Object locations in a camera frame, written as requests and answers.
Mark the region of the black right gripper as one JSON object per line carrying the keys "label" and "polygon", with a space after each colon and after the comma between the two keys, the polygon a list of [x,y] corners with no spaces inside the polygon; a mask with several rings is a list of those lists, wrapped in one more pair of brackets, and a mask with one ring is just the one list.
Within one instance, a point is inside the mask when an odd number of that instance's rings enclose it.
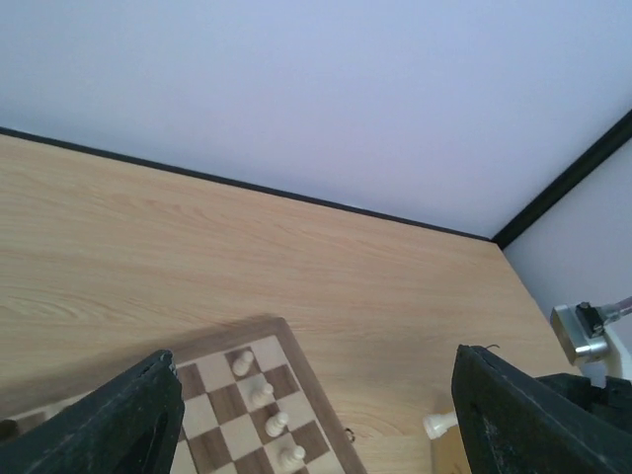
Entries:
{"label": "black right gripper", "polygon": [[589,378],[558,373],[537,380],[609,425],[631,434],[631,382],[605,377],[605,385],[592,385]]}

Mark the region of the white pawn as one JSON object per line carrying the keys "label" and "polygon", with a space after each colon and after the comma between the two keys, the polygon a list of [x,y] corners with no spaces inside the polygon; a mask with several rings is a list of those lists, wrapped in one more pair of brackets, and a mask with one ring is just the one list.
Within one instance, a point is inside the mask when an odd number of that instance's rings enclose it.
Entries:
{"label": "white pawn", "polygon": [[458,419],[454,411],[446,414],[431,414],[424,417],[423,425],[429,439],[437,439],[457,426]]}

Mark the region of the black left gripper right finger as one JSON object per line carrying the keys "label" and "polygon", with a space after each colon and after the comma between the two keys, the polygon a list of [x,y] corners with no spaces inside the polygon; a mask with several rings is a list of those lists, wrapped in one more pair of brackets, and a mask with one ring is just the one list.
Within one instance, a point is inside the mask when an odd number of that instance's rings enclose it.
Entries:
{"label": "black left gripper right finger", "polygon": [[458,347],[451,396],[474,473],[631,470],[631,434],[484,347]]}

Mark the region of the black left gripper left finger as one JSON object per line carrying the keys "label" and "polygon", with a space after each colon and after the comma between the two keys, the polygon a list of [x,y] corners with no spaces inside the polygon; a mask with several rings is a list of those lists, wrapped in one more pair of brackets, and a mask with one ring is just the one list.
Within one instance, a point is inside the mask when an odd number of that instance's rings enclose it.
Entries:
{"label": "black left gripper left finger", "polygon": [[185,405],[160,350],[33,430],[1,445],[3,473],[168,473]]}

